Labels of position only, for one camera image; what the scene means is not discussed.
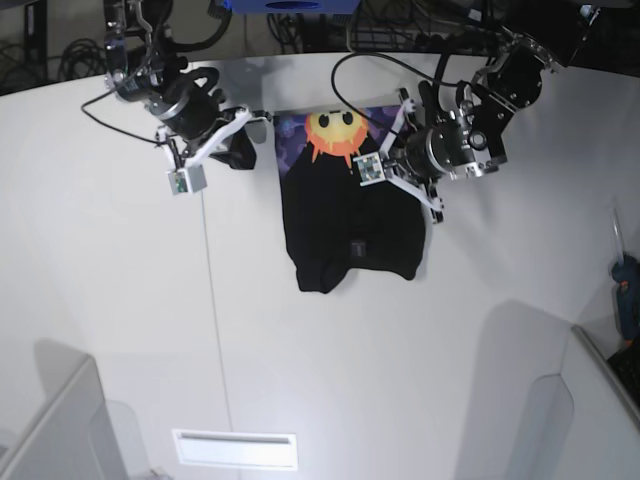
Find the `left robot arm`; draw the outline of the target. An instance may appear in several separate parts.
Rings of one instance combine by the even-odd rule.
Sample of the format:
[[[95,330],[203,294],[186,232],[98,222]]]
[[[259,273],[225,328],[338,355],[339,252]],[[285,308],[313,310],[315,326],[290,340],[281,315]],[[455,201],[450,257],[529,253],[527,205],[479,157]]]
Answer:
[[[542,73],[568,66],[587,39],[602,6],[577,1],[520,1],[496,25],[497,45],[491,61],[469,81],[451,83],[455,107],[439,100],[446,86],[450,55],[474,37],[448,40],[436,72],[422,74],[418,86],[423,120],[416,105],[400,90],[400,108],[378,150],[353,162],[363,187],[389,183],[414,197],[435,223],[444,219],[439,180],[480,178],[499,170],[507,156],[502,134],[513,116],[534,104],[542,91]]]

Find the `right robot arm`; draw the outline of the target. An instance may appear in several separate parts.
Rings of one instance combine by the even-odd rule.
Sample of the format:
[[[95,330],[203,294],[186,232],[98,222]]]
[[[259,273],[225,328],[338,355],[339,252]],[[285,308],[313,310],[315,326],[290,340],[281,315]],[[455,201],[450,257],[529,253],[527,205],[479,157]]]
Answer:
[[[215,45],[226,33],[232,9],[212,1],[208,14],[219,20],[206,39],[174,40],[168,24],[170,1],[106,1],[103,4],[108,92],[139,102],[161,124],[150,144],[162,148],[173,171],[213,158],[233,170],[252,170],[257,161],[246,124],[268,121],[264,111],[226,107],[214,67],[192,69],[187,56]]]

